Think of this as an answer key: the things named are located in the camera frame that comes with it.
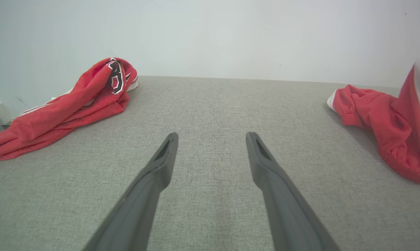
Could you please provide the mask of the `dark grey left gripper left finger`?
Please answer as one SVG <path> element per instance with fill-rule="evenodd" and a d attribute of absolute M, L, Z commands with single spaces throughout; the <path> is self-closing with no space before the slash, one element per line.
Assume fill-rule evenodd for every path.
<path fill-rule="evenodd" d="M 178 134 L 167 135 L 83 251 L 146 251 L 160 193 L 170 184 Z"/>

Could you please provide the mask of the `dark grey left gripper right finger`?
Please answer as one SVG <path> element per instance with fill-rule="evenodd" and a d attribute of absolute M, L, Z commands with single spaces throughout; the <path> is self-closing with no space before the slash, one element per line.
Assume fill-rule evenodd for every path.
<path fill-rule="evenodd" d="M 248 132 L 245 139 L 252 178 L 264 196 L 275 251 L 340 251 L 260 136 Z"/>

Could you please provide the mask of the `red Bulls basketball jersey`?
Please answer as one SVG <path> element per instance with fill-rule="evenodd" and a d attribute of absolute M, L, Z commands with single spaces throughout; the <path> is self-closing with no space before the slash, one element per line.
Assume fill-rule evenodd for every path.
<path fill-rule="evenodd" d="M 55 143 L 79 127 L 125 111 L 138 72 L 126 60 L 106 58 L 83 73 L 75 86 L 24 111 L 0 133 L 0 161 Z"/>

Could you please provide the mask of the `red white-trimmed shorts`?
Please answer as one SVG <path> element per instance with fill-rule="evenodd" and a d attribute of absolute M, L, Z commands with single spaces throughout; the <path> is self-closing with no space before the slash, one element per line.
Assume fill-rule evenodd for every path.
<path fill-rule="evenodd" d="M 327 105 L 343 125 L 372 131 L 387 165 L 420 184 L 420 57 L 398 97 L 347 85 L 335 90 Z"/>

